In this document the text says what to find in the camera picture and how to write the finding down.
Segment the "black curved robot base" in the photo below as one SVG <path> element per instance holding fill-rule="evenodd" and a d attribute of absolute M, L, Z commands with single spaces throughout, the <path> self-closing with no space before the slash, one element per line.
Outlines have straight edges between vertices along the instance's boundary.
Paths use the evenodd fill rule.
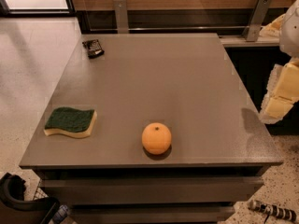
<path fill-rule="evenodd" d="M 18 175 L 6 173 L 0 179 L 0 224 L 49 224 L 59 201 L 52 197 L 25 201 L 25 190 Z"/>

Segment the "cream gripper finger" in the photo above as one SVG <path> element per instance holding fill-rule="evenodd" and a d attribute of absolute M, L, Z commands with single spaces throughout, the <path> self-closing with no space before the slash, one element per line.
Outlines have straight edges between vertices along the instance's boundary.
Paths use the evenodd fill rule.
<path fill-rule="evenodd" d="M 275 124 L 299 101 L 299 60 L 291 59 L 284 66 L 276 64 L 270 73 L 259 119 Z"/>
<path fill-rule="evenodd" d="M 276 19 L 274 19 L 272 22 L 268 23 L 266 26 L 262 28 L 260 31 L 260 36 L 262 37 L 279 37 L 280 34 L 280 28 L 283 23 L 285 15 L 282 14 Z"/>

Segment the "white rounded gripper body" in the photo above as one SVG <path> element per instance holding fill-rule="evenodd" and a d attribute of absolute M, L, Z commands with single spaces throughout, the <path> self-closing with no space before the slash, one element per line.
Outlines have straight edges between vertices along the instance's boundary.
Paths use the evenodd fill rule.
<path fill-rule="evenodd" d="M 280 50 L 293 58 L 299 57 L 299 0 L 287 10 L 280 27 Z"/>

